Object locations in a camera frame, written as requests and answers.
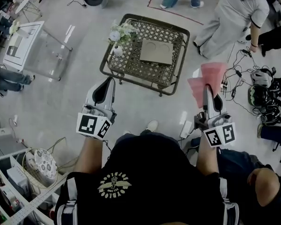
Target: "paper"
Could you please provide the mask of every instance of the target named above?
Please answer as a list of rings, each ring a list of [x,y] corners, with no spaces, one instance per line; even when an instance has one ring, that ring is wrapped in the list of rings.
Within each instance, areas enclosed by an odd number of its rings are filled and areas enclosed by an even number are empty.
[[[221,90],[223,75],[227,69],[227,64],[223,62],[210,62],[201,65],[202,77],[187,79],[192,95],[197,101],[198,108],[203,107],[203,91],[206,84],[211,86],[214,97]]]

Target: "white flowers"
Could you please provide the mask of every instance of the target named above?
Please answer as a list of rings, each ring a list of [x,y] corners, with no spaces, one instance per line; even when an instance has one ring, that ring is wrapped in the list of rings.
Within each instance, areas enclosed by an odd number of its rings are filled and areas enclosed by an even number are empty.
[[[13,24],[9,28],[9,35],[13,35],[18,31],[20,27],[20,22],[17,22],[16,20],[13,21]]]
[[[109,34],[109,42],[111,44],[121,44],[126,42],[132,35],[135,36],[138,29],[131,24],[123,23],[117,25],[116,21],[113,21],[111,25],[111,32]]]

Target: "white helmet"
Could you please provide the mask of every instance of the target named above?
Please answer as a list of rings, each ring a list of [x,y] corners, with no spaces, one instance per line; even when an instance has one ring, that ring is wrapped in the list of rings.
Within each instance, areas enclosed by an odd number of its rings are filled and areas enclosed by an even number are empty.
[[[246,44],[247,42],[249,42],[251,40],[251,38],[250,39],[248,39],[248,38],[246,39],[246,37],[248,35],[250,35],[250,34],[251,34],[251,29],[250,28],[245,29],[243,31],[243,36],[240,39],[238,39],[238,42]]]
[[[273,82],[273,76],[268,69],[258,69],[251,72],[254,85],[262,85],[269,88]]]

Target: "helmet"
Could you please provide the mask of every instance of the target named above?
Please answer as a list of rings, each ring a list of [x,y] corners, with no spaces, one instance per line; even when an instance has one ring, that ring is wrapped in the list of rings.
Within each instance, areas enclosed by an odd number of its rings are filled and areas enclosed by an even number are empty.
[[[239,43],[247,43],[251,40],[251,36],[249,36],[251,34],[251,29],[250,28],[245,28],[243,31],[243,36],[238,39]]]
[[[254,84],[269,88],[272,84],[273,76],[270,70],[262,68],[251,72],[251,79]]]
[[[248,89],[248,100],[252,106],[264,106],[271,100],[271,97],[266,87],[253,85]]]
[[[261,115],[261,121],[266,125],[274,125],[279,122],[280,110],[277,106],[267,107]]]

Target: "power strip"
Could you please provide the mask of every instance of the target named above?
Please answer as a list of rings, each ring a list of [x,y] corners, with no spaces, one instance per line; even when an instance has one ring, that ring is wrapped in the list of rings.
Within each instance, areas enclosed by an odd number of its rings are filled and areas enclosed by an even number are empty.
[[[192,127],[192,122],[190,121],[185,121],[182,131],[180,133],[180,137],[181,138],[187,138],[187,136],[189,135],[189,132],[191,131],[191,127]]]

